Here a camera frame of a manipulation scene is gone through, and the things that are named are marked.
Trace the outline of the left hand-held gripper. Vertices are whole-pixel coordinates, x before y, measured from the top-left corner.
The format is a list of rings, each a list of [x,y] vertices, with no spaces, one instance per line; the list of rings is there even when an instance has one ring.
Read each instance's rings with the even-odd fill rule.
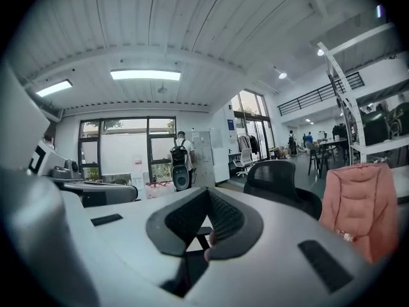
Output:
[[[44,141],[38,143],[28,169],[38,177],[62,184],[63,191],[77,194],[84,208],[130,203],[138,199],[138,190],[131,185],[82,182],[78,164],[58,154]]]

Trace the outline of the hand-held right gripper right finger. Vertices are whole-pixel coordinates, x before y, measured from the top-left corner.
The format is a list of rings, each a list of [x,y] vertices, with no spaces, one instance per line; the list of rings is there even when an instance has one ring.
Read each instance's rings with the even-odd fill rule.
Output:
[[[243,213],[243,227],[216,243],[243,255],[211,260],[189,290],[190,304],[353,304],[371,279],[364,259],[334,232],[296,208],[210,189]]]

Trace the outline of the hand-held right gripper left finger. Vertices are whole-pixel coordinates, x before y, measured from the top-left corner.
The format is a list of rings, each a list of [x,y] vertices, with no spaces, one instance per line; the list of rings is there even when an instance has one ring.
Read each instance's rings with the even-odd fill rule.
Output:
[[[163,255],[148,237],[146,222],[197,192],[91,208],[68,193],[68,225],[100,300],[180,300],[196,284],[208,267],[198,241],[181,258]]]

